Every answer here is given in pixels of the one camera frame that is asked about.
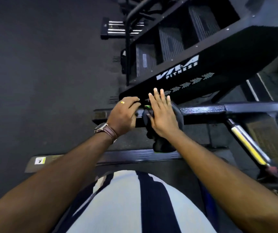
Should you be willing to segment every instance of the watch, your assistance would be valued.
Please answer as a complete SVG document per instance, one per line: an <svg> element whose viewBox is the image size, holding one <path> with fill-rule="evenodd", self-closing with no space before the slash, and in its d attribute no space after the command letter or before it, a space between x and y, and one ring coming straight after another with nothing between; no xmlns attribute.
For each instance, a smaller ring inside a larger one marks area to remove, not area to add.
<svg viewBox="0 0 278 233"><path fill-rule="evenodd" d="M95 133L105 132L112 138L112 144L118 139L118 136L107 123L99 124L95 129Z"/></svg>

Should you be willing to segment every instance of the black handrail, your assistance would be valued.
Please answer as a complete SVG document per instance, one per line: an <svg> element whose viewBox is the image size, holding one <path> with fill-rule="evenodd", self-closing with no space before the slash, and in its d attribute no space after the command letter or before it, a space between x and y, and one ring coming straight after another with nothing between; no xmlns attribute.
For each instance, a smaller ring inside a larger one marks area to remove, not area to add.
<svg viewBox="0 0 278 233"><path fill-rule="evenodd" d="M141 12L152 0L143 0L129 12L125 20L125 38L126 38L126 86L129 86L130 75L130 25L131 20Z"/></svg>

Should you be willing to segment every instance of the stair step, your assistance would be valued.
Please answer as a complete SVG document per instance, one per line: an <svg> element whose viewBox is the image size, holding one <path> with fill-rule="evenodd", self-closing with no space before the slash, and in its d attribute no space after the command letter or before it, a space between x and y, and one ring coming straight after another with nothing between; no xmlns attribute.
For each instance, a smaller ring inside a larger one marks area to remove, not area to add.
<svg viewBox="0 0 278 233"><path fill-rule="evenodd" d="M137 77L156 66L155 47L152 44L136 44Z"/></svg>
<svg viewBox="0 0 278 233"><path fill-rule="evenodd" d="M210 7L189 6L189 13L199 41L220 31L220 27Z"/></svg>
<svg viewBox="0 0 278 233"><path fill-rule="evenodd" d="M178 28L159 27L159 38L164 61L170 61L184 50L181 33Z"/></svg>

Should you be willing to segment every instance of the striped shirt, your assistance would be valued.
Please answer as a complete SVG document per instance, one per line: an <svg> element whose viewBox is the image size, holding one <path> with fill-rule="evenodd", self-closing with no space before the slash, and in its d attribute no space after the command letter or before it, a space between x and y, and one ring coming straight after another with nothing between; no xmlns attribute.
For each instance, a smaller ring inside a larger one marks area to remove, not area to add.
<svg viewBox="0 0 278 233"><path fill-rule="evenodd" d="M191 200L158 177L119 171L82 190L52 232L216 231Z"/></svg>

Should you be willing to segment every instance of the white logo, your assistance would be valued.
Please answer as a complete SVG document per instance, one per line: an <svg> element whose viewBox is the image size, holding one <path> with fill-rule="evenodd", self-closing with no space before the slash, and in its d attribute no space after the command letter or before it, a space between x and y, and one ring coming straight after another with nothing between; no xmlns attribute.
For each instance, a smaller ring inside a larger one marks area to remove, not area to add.
<svg viewBox="0 0 278 233"><path fill-rule="evenodd" d="M199 58L199 55L194 56L184 66L177 65L177 66L171 68L170 70L167 70L166 72L163 72L162 74L157 75L156 80L160 80L164 76L166 76L166 79L171 78L172 76L175 76L177 73L180 74L180 73L192 68L193 66L198 65L198 58Z"/></svg>

